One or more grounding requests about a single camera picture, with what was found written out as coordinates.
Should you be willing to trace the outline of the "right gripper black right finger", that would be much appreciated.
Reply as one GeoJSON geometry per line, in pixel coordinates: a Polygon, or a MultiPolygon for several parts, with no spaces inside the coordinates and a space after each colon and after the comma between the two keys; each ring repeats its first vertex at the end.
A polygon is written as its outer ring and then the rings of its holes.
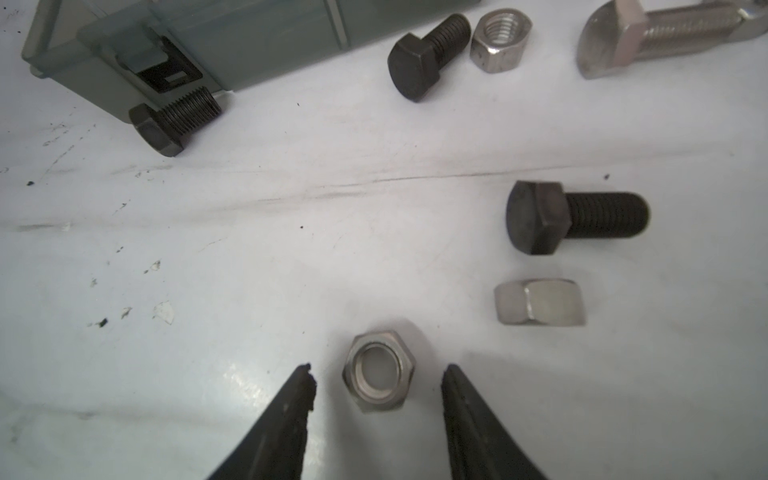
{"type": "Polygon", "coordinates": [[[441,382],[453,479],[543,479],[461,368],[450,364],[441,382]]]}

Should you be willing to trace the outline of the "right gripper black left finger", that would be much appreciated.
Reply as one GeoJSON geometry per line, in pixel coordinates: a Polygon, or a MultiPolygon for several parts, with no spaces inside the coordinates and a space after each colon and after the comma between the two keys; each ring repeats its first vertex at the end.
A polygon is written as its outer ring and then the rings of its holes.
{"type": "Polygon", "coordinates": [[[297,366],[242,441],[209,477],[299,479],[316,391],[311,366],[297,366]]]}

